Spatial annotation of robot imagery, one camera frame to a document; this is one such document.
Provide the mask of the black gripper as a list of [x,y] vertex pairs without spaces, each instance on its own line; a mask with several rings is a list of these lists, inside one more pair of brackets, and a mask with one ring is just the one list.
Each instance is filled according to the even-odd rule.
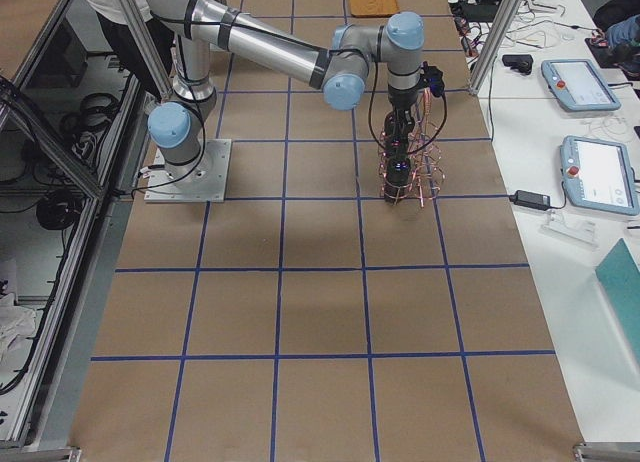
[[392,110],[386,115],[384,121],[385,132],[411,132],[415,127],[415,119],[412,115],[412,107],[417,101],[419,90],[397,89],[388,86],[388,99]]

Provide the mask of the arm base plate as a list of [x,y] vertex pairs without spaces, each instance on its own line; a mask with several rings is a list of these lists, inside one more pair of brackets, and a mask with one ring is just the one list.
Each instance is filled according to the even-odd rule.
[[167,164],[159,148],[153,164],[161,165],[149,172],[149,189],[144,200],[149,203],[222,203],[225,200],[226,183],[231,159],[230,139],[200,141],[204,155],[194,162],[178,167]]

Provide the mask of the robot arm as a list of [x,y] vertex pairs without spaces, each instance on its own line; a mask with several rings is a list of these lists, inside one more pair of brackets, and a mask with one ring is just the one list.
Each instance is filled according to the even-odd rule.
[[371,66],[384,63],[392,111],[384,130],[386,174],[405,184],[411,168],[411,113],[424,88],[422,18],[413,12],[391,16],[379,27],[338,28],[330,48],[316,47],[266,25],[217,0],[146,0],[152,15],[186,41],[215,45],[323,92],[332,108],[355,108],[365,91]]

